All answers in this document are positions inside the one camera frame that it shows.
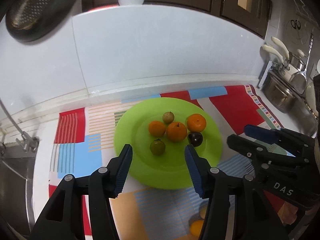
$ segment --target sink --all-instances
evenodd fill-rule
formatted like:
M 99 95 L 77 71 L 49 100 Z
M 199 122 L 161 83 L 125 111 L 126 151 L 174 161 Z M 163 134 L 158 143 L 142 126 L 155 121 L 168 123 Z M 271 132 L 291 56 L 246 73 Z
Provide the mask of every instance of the sink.
M 6 144 L 0 155 L 0 214 L 19 234 L 28 237 L 35 224 L 32 184 L 36 152 Z

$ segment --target scissors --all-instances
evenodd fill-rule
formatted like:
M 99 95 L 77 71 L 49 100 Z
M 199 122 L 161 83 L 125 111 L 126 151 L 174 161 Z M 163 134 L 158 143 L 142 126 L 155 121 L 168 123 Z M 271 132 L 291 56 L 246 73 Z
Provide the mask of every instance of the scissors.
M 291 26 L 296 30 L 300 30 L 301 29 L 301 23 L 299 22 L 299 20 L 291 20 Z

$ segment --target screw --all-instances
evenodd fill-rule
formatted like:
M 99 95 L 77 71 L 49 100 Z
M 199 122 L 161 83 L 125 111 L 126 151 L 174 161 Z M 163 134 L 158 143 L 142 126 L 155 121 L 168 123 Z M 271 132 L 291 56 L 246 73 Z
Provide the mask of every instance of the screw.
M 263 169 L 268 169 L 269 168 L 269 165 L 268 164 L 266 164 L 266 163 L 263 163 L 263 164 L 261 164 L 261 168 L 263 168 Z
M 246 180 L 248 180 L 248 181 L 253 181 L 253 176 L 250 175 L 250 174 L 246 174 L 246 175 L 244 176 L 244 178 L 245 178 Z
M 70 180 L 72 180 L 72 179 L 73 179 L 73 177 L 72 177 L 72 175 L 70 175 L 70 174 L 64 177 L 64 180 L 65 180 L 65 181 L 70 181 Z
M 101 167 L 100 169 L 98 169 L 99 173 L 106 173 L 108 171 L 107 167 Z
M 219 173 L 219 169 L 216 168 L 216 167 L 213 167 L 213 168 L 210 169 L 210 172 L 214 173 L 214 174 L 217 174 L 217 173 Z

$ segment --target green plate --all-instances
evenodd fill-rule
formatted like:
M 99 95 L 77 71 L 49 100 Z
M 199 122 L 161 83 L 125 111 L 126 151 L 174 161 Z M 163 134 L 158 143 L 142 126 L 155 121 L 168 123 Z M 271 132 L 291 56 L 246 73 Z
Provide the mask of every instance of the green plate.
M 184 159 L 184 148 L 188 145 L 185 138 L 180 143 L 173 143 L 166 134 L 161 137 L 165 143 L 165 153 L 154 156 L 150 143 L 158 138 L 148 132 L 148 125 L 153 120 L 162 121 L 165 112 L 173 112 L 175 119 L 186 123 L 188 116 L 201 114 L 207 121 L 202 132 L 204 141 L 196 147 L 200 157 L 206 158 L 212 167 L 217 166 L 221 156 L 222 142 L 217 125 L 212 118 L 198 106 L 176 98 L 152 98 L 131 107 L 119 120 L 114 137 L 116 154 L 128 143 L 133 149 L 130 174 L 139 182 L 161 189 L 179 189 L 192 186 L 191 178 Z

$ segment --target orange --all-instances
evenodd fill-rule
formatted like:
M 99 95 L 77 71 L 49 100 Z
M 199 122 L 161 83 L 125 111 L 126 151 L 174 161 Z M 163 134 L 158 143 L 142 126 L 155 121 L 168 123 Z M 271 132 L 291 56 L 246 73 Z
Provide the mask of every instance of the orange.
M 182 122 L 172 122 L 167 127 L 167 137 L 173 142 L 181 142 L 187 136 L 187 128 Z
M 190 234 L 192 234 L 193 236 L 199 237 L 201 234 L 203 222 L 204 222 L 203 220 L 194 221 L 189 228 Z
M 202 132 L 207 126 L 207 121 L 200 114 L 192 114 L 187 119 L 187 127 L 190 132 Z
M 148 126 L 149 133 L 155 137 L 163 136 L 165 133 L 165 129 L 166 128 L 165 128 L 164 123 L 157 121 L 157 120 L 150 122 L 150 124 Z

